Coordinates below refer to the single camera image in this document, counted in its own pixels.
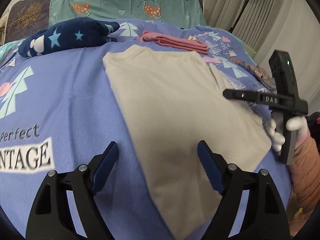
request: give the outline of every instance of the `hand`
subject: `hand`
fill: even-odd
[[[297,141],[294,149],[297,149],[308,137],[309,128],[307,119],[304,116],[296,116],[289,119],[286,123],[286,128],[288,131],[298,131]],[[265,126],[265,131],[270,137],[272,142],[272,148],[276,152],[280,152],[282,145],[285,142],[285,138],[281,133],[278,133],[276,130],[276,121],[272,118],[269,119]]]

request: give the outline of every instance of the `gold leaf pattern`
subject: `gold leaf pattern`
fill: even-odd
[[[16,27],[27,27],[31,22],[38,19],[42,4],[40,2],[32,3],[28,8],[23,8],[17,13],[17,19],[7,25],[7,28],[15,25]]]

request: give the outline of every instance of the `metal screw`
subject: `metal screw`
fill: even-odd
[[[267,176],[269,174],[269,172],[265,169],[262,169],[260,172],[263,176]]]
[[[56,172],[54,170],[48,172],[48,176],[49,177],[52,177],[55,174],[56,174]]]
[[[79,171],[85,171],[87,168],[88,168],[87,165],[82,164],[82,165],[79,166]]]
[[[228,168],[229,168],[229,170],[231,170],[231,171],[235,171],[235,170],[237,169],[237,165],[235,165],[235,164],[233,164],[233,163],[230,163],[230,164],[228,165]]]

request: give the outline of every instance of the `beige shirt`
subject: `beige shirt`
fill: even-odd
[[[220,203],[198,159],[205,140],[227,163],[254,171],[271,147],[262,120],[222,96],[228,81],[196,52],[133,45],[103,58],[150,196],[175,239],[185,239]]]

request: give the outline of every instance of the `black handheld device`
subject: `black handheld device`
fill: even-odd
[[[290,165],[293,160],[297,132],[288,131],[286,123],[292,117],[307,115],[308,103],[299,98],[297,81],[288,52],[275,50],[269,59],[269,65],[275,79],[277,94],[226,89],[223,96],[227,99],[269,106],[269,109],[272,110],[271,116],[276,121],[276,131],[285,137],[279,161]]]

